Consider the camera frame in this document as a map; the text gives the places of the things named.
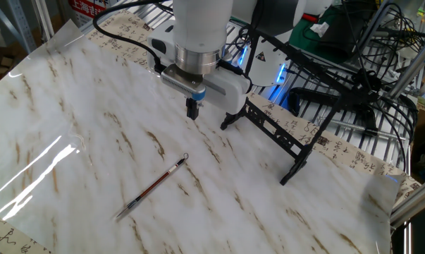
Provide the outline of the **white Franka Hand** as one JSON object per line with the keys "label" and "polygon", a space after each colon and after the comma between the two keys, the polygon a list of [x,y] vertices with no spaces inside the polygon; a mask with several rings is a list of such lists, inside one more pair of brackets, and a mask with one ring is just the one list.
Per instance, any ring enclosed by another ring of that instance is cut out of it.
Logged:
{"label": "white Franka Hand", "polygon": [[[204,75],[202,83],[206,86],[205,101],[229,114],[237,114],[243,108],[250,87],[248,79],[224,68]],[[186,107],[187,117],[195,120],[202,102],[187,98]]]}

